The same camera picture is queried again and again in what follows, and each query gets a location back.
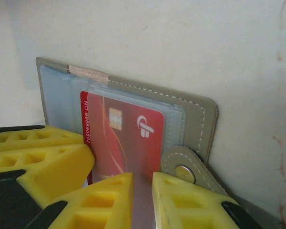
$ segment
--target white stitching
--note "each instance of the white stitching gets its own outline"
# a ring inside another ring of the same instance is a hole
[[[204,181],[208,184],[209,188],[210,188],[212,191],[214,191],[214,189],[211,187],[210,183],[205,179],[204,175],[201,173],[201,171],[199,170],[199,168],[197,168],[197,166],[195,165],[195,163],[194,163],[194,162],[189,158],[189,156],[186,155],[186,154],[182,154],[182,153],[171,153],[171,154],[167,157],[167,159],[165,160],[165,163],[164,163],[166,172],[168,173],[167,168],[166,168],[167,160],[168,160],[171,156],[177,155],[177,154],[187,157],[187,158],[190,160],[190,162],[194,165],[194,167],[198,170],[198,172],[200,173],[200,175],[202,176],[202,178],[204,179]]]
[[[37,61],[38,63],[44,63],[46,65],[50,65],[50,66],[54,66],[54,67],[57,67],[57,68],[61,68],[61,69],[64,69],[64,70],[67,70],[67,68],[64,68],[64,67],[60,67],[60,66],[57,66],[55,64],[51,64],[51,63],[47,63],[47,62],[43,62],[43,61]]]
[[[171,133],[172,133],[172,117],[173,117],[173,113],[171,112],[172,111],[172,107],[169,108],[170,109],[170,116],[169,116],[169,126],[168,126],[168,133],[167,135],[170,137],[171,136]],[[169,141],[167,141],[167,144],[166,144],[166,147],[168,148],[169,147]]]
[[[152,90],[147,90],[147,89],[144,89],[144,88],[141,88],[141,87],[137,87],[137,86],[132,86],[132,85],[128,85],[126,83],[120,83],[120,82],[116,82],[116,81],[112,81],[112,80],[109,80],[110,82],[112,83],[118,83],[118,84],[122,84],[122,85],[125,85],[125,86],[128,86],[128,87],[133,87],[133,88],[138,88],[138,89],[141,89],[143,91],[149,91],[149,92],[153,92],[153,93],[156,93],[156,94],[159,94],[159,95],[163,95],[163,96],[169,96],[171,98],[174,98],[174,99],[179,99],[179,100],[182,100],[182,101],[185,101],[185,102],[189,102],[191,104],[194,104],[196,106],[199,106],[200,109],[202,109],[203,111],[203,118],[202,118],[202,124],[201,124],[201,132],[200,132],[200,139],[199,139],[199,144],[198,144],[198,149],[197,149],[197,153],[199,153],[199,149],[200,149],[200,145],[201,145],[201,140],[202,140],[202,135],[203,135],[203,132],[204,132],[204,120],[205,120],[205,110],[204,108],[197,104],[197,103],[194,103],[193,101],[190,101],[190,100],[186,100],[186,99],[183,99],[183,98],[179,98],[179,97],[176,97],[176,96],[170,96],[168,94],[163,94],[163,93],[159,93],[159,92],[156,92],[156,91],[152,91]]]
[[[38,63],[44,63],[44,64],[47,64],[47,65],[50,65],[50,66],[54,66],[54,67],[57,67],[57,68],[61,68],[61,69],[67,70],[67,68],[63,68],[63,67],[57,66],[57,65],[55,65],[55,64],[51,64],[51,63],[47,63],[47,62],[43,62],[43,61],[37,61],[37,62],[38,62]],[[196,106],[199,106],[199,108],[202,109],[202,111],[203,111],[203,118],[202,118],[202,124],[201,124],[200,139],[199,139],[199,144],[198,144],[198,149],[197,149],[197,153],[199,153],[199,149],[200,149],[200,145],[201,145],[201,141],[202,141],[202,136],[203,136],[203,132],[204,132],[204,120],[205,120],[205,109],[204,109],[200,104],[194,103],[193,101],[186,100],[186,99],[183,99],[183,98],[180,98],[180,97],[176,97],[176,96],[171,96],[171,95],[168,95],[168,94],[159,93],[159,92],[156,92],[156,91],[153,91],[153,90],[147,90],[147,89],[145,89],[145,88],[141,88],[141,87],[137,87],[137,86],[132,86],[132,85],[129,85],[129,84],[126,84],[126,83],[120,83],[120,82],[116,82],[116,81],[113,81],[113,80],[109,80],[109,81],[112,82],[112,83],[122,84],[122,85],[125,85],[125,86],[128,86],[128,87],[138,88],[138,89],[143,90],[143,91],[149,91],[149,92],[153,92],[153,93],[156,93],[156,94],[159,94],[159,95],[168,96],[168,97],[171,97],[171,98],[173,98],[173,99],[179,99],[179,100],[182,100],[182,101],[185,101],[185,102],[192,103],[192,104],[194,104],[194,105],[196,105]]]
[[[182,127],[180,129],[180,133],[179,133],[179,145],[181,146],[182,145],[182,141],[181,139],[183,138],[183,135],[182,133],[184,133],[184,130],[185,130],[185,121],[184,121],[184,118],[185,118],[185,114],[183,112],[181,112],[181,123],[182,123]]]

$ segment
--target red bank card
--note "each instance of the red bank card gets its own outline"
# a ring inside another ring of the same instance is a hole
[[[153,172],[160,167],[163,114],[88,92],[81,92],[81,104],[84,142],[96,158],[93,183],[134,172],[132,228],[152,228],[151,184]]]

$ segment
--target black rubber pad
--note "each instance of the black rubber pad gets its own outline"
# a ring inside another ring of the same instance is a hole
[[[46,229],[58,217],[60,212],[67,206],[67,201],[58,201],[48,205],[36,219],[34,219],[26,229]]]
[[[221,205],[240,229],[263,229],[241,206],[229,201]]]
[[[42,211],[16,180],[24,173],[23,169],[0,173],[0,229],[46,229],[67,205],[59,201]]]
[[[0,127],[0,133],[7,131],[19,131],[19,130],[35,130],[43,129],[43,125],[24,125],[24,126],[11,126],[11,127]]]

